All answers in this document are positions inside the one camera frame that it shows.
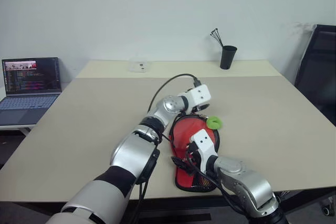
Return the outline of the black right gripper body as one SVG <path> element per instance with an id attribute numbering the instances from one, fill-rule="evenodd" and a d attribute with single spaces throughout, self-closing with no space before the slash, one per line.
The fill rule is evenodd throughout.
<path id="1" fill-rule="evenodd" d="M 186 163 L 189 164 L 189 166 L 194 167 L 196 169 L 196 174 L 199 174 L 201 157 L 198 152 L 198 146 L 196 145 L 195 142 L 191 142 L 186 147 L 187 147 L 185 152 Z"/>

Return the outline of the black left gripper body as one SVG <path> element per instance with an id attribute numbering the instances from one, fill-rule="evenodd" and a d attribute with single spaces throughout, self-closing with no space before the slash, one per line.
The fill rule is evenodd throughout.
<path id="1" fill-rule="evenodd" d="M 191 112 L 203 111 L 203 110 L 207 109 L 208 107 L 209 107 L 209 103 L 208 104 L 203 104 L 203 105 L 197 105 L 197 106 L 192 108 Z"/>

